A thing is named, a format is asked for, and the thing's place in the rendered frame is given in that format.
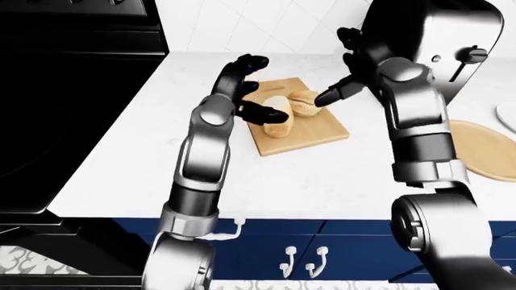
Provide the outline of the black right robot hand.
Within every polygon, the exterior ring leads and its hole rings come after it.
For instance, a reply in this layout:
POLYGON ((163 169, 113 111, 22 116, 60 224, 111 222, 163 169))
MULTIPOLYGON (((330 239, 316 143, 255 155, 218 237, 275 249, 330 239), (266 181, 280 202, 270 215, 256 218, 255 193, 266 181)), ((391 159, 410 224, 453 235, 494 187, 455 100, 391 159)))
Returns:
POLYGON ((350 51, 343 55, 349 75, 320 93, 314 99, 314 104, 318 108, 329 106, 331 103, 354 96, 363 89, 369 89, 380 101, 381 94, 375 85, 376 70, 382 61, 393 57, 393 53, 385 43, 364 35, 356 28, 341 27, 337 30, 337 36, 350 51))

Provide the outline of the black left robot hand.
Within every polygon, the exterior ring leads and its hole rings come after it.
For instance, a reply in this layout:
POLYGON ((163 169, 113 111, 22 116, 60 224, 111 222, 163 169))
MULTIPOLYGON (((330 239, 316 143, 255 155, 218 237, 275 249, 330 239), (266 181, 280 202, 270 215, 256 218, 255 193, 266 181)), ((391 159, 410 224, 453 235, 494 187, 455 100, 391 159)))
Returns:
POLYGON ((290 116, 281 110, 243 99, 260 87, 257 81, 246 81, 246 77, 266 68, 268 64, 269 59, 265 56, 246 54, 238 57, 223 67, 211 93, 228 97, 235 106, 235 115, 245 122, 263 126, 289 121, 290 116))

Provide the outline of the wooden cutting board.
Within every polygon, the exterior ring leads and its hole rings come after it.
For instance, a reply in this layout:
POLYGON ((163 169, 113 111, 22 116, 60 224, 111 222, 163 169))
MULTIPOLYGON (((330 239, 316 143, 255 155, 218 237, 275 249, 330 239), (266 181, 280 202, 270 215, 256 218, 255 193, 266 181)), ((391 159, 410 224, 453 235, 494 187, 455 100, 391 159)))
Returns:
MULTIPOLYGON (((262 103, 272 96, 287 96, 293 91, 307 90, 308 87, 297 77, 262 81, 254 93, 244 99, 255 103, 262 103)), ((293 128, 287 137, 275 139, 268 137, 263 127, 248 123, 255 145, 261 156, 281 154, 287 151, 314 147, 319 144, 347 139, 350 134, 345 127, 326 108, 313 117, 293 118, 293 128)))

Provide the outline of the round wooden board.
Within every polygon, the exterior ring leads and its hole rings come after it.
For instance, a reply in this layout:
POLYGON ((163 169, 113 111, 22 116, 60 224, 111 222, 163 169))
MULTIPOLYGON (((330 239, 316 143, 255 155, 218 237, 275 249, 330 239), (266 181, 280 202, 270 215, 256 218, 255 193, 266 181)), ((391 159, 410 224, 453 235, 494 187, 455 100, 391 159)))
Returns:
POLYGON ((516 183, 516 142, 473 122, 451 120, 456 154, 469 171, 480 176, 516 183))

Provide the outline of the round seeded bread roll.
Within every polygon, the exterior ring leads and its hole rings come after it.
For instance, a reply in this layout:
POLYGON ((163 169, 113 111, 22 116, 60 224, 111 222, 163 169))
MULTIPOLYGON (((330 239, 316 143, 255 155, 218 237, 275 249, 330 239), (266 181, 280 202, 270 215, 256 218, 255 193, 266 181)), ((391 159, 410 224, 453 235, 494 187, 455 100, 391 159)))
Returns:
POLYGON ((316 91, 302 90, 293 91, 287 98, 295 115, 312 117, 323 109, 314 104, 314 100, 317 96, 318 93, 316 91))

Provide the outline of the chrome toaster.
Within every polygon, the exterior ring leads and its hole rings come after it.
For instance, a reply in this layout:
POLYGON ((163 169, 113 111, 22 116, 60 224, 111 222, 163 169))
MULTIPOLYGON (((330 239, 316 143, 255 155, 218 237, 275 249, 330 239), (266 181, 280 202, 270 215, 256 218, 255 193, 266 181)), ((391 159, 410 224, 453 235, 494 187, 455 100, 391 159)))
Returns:
POLYGON ((487 60, 504 28, 487 0, 372 0, 362 32, 424 64, 446 102, 487 60))

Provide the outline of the white plate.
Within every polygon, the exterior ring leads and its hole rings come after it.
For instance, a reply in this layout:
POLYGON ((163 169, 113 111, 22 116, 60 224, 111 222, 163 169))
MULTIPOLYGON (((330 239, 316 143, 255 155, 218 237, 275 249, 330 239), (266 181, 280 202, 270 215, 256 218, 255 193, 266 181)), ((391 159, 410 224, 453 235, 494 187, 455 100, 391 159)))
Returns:
POLYGON ((516 134, 516 101, 500 103, 495 108, 499 122, 516 134))

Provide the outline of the black stove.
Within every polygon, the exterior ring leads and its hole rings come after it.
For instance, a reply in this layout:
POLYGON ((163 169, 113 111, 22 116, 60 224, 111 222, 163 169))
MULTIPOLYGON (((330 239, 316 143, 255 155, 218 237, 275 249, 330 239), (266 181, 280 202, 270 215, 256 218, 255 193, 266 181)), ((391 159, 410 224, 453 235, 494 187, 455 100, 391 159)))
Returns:
POLYGON ((156 0, 0 0, 0 245, 141 274, 142 238, 49 206, 168 52, 156 0))

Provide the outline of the blue base cabinet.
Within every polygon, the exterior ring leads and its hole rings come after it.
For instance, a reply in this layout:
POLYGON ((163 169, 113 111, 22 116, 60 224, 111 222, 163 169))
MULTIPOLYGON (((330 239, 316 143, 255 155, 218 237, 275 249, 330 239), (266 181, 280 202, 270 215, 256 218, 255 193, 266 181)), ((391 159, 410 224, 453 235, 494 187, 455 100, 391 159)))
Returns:
POLYGON ((386 220, 248 219, 213 245, 216 280, 433 281, 386 220))

